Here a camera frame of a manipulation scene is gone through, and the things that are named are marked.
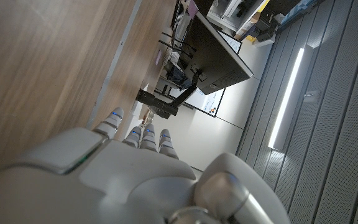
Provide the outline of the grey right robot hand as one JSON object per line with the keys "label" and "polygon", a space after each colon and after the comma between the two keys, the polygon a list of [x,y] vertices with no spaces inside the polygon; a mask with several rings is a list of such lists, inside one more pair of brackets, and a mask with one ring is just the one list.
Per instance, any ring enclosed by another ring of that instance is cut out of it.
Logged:
{"label": "grey right robot hand", "polygon": [[222,153],[196,176],[169,131],[114,135],[116,108],[92,130],[64,131],[0,169],[0,223],[288,223],[244,161]]}

